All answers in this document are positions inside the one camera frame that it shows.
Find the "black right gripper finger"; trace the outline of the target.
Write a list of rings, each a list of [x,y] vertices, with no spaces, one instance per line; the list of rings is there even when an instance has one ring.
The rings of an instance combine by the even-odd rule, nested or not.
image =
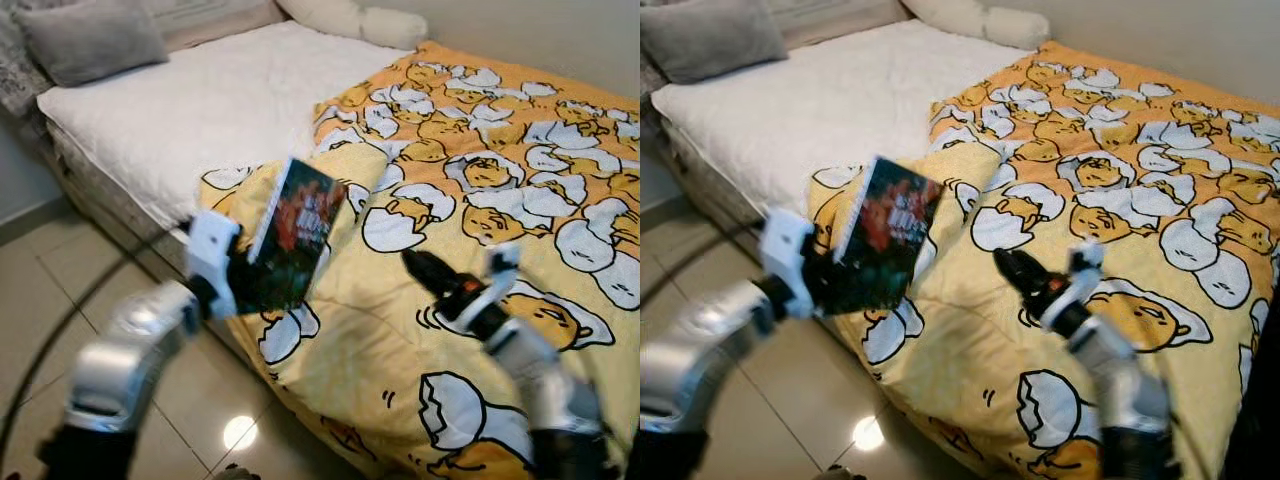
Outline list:
[[[451,293],[451,265],[435,255],[402,255],[406,271],[438,298]]]
[[[404,269],[428,292],[452,292],[460,284],[458,273],[429,251],[406,250]]]
[[[1041,262],[1023,250],[996,250],[995,265],[1018,291],[1041,291],[1050,280]]]
[[[1034,297],[1041,292],[1041,262],[1029,253],[993,253],[995,265],[1023,297]]]

